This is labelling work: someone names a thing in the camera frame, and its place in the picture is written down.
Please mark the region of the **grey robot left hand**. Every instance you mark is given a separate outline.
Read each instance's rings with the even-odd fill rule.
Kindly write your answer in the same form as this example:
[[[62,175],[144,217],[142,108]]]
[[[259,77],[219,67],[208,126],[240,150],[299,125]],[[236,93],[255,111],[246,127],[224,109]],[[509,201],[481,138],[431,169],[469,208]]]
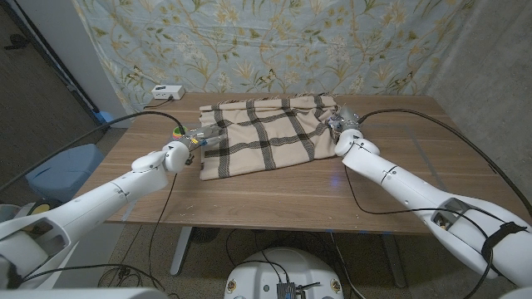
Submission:
[[[227,133],[217,125],[202,126],[187,130],[178,141],[186,145],[189,151],[199,147],[214,146],[228,139]]]

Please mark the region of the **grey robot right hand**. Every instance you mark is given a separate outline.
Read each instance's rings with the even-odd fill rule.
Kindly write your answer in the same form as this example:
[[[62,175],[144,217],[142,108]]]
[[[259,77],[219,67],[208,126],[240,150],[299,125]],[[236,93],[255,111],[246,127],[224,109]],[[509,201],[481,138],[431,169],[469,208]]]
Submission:
[[[345,130],[358,130],[360,128],[359,116],[350,107],[344,105],[328,119],[328,126],[335,132]]]

